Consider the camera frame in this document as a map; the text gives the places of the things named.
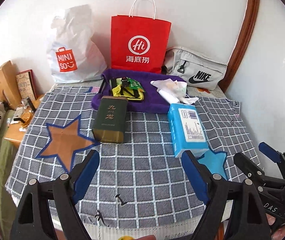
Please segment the grey checked cloth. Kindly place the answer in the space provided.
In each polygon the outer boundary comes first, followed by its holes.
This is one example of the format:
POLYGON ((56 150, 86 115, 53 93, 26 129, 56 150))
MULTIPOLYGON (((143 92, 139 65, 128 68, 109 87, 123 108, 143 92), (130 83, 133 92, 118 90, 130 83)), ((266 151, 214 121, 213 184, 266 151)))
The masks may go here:
MULTIPOLYGON (((92 101, 96 89, 87 86, 57 86, 43 102, 21 141, 5 188, 20 200, 27 182, 56 179, 64 169, 56 157, 39 158, 49 142, 48 124, 66 126, 80 119, 80 133, 90 137, 96 117, 92 101)), ((233 155, 245 153, 259 159, 244 122, 240 103, 227 98, 201 97, 196 110, 209 146, 227 154, 226 176, 242 181, 245 176, 235 166, 233 155)), ((86 224, 111 228, 149 228, 198 217, 204 204, 197 199, 174 156, 170 126, 165 114, 126 114, 124 142, 96 147, 100 166, 76 209, 86 224)))

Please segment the blue tissue pack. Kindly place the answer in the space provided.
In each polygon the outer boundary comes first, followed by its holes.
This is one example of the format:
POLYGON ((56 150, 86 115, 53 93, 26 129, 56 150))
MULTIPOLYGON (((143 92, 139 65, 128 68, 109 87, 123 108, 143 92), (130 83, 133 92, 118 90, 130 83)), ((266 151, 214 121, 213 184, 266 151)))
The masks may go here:
POLYGON ((176 158, 180 158, 182 153, 187 150, 198 158, 209 149, 196 107, 172 103, 167 117, 176 158))

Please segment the grey Nike waist bag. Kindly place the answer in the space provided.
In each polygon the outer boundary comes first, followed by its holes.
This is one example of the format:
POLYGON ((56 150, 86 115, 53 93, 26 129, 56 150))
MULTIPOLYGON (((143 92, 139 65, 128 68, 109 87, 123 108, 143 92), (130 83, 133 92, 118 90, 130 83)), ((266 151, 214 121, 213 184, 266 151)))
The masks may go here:
POLYGON ((207 90, 214 90, 227 70, 227 64, 179 46, 166 51, 164 66, 168 75, 179 76, 189 86, 207 90))

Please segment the brown star marker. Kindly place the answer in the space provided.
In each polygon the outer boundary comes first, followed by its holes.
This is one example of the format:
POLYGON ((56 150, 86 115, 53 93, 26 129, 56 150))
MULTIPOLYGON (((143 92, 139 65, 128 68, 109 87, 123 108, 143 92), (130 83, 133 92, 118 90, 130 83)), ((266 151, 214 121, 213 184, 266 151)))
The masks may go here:
POLYGON ((95 139, 81 134, 81 115, 65 126, 46 123, 46 129, 49 141, 35 158, 56 157, 67 173, 73 168, 76 153, 89 150, 99 144, 95 139))

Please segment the dark green tea tin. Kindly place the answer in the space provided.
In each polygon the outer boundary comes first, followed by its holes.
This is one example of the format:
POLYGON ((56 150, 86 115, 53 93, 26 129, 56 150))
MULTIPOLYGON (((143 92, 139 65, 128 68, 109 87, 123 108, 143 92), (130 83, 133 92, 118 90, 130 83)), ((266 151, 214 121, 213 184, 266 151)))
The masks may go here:
POLYGON ((103 96, 93 125, 95 140, 123 143, 128 100, 121 97, 103 96))

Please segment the brown framed picture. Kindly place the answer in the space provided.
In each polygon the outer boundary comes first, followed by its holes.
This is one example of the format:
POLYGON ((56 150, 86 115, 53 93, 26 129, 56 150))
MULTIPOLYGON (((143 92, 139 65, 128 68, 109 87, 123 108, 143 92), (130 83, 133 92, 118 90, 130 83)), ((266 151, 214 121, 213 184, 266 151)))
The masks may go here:
POLYGON ((29 97, 31 101, 37 99, 32 69, 16 74, 16 82, 21 98, 29 97))

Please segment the yellow mesh pouch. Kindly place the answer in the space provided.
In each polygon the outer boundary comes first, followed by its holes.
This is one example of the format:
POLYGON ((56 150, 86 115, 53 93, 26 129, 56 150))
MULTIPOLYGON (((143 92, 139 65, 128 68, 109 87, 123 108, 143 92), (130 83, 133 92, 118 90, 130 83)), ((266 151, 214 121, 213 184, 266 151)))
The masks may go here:
POLYGON ((144 92, 130 89, 129 77, 119 77, 110 79, 112 96, 126 98, 129 101, 143 101, 144 92))

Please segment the white glove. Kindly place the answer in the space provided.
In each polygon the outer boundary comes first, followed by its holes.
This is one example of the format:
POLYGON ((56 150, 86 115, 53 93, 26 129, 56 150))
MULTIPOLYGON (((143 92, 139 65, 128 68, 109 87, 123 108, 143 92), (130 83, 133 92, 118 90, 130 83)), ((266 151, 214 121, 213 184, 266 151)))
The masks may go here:
POLYGON ((151 81, 151 85, 157 88, 157 92, 169 104, 182 103, 192 105, 199 100, 198 97, 187 95, 187 83, 185 81, 173 81, 172 79, 151 81))

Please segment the white Miniso plastic bag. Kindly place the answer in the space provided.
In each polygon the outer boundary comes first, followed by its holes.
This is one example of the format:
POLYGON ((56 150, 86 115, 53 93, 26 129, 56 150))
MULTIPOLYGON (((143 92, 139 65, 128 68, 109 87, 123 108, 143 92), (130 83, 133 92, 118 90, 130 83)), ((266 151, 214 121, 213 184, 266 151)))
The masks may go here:
POLYGON ((94 29, 90 5, 67 9, 53 19, 51 29, 47 56, 53 81, 78 83, 100 79, 107 64, 92 41, 94 29))

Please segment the blue star marker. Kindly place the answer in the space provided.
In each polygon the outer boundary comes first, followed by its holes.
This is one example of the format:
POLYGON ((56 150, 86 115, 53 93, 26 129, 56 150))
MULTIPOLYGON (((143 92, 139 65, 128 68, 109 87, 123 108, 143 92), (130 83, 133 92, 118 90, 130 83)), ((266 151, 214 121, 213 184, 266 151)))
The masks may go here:
POLYGON ((197 158, 197 160, 200 164, 205 165, 212 174, 218 173, 225 180, 228 180, 224 168, 226 158, 227 158, 226 152, 213 151, 210 148, 201 157, 197 158))

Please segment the green snack packet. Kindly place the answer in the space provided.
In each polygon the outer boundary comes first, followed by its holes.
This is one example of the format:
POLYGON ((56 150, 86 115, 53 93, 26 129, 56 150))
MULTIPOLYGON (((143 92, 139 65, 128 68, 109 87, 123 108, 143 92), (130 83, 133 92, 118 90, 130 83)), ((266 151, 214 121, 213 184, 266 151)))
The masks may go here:
POLYGON ((142 85, 137 80, 128 78, 128 81, 130 84, 130 89, 135 89, 144 92, 142 85))

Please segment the brown wooden door frame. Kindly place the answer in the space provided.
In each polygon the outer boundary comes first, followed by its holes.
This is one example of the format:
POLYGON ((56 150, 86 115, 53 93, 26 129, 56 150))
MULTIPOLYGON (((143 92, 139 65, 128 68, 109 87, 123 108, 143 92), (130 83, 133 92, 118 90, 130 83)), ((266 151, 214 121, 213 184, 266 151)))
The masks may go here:
POLYGON ((219 82, 219 87, 226 92, 230 86, 242 60, 247 51, 251 36, 254 31, 260 0, 247 0, 244 19, 235 44, 235 48, 230 56, 225 77, 219 82))

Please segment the red paper bag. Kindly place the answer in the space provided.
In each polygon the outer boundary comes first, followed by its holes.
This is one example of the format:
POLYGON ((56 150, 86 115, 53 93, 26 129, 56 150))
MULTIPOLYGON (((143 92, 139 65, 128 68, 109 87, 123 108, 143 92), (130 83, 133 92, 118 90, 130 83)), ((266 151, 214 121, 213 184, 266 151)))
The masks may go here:
POLYGON ((128 15, 111 17, 111 68, 161 73, 171 22, 156 18, 151 1, 151 18, 134 16, 134 5, 128 15))

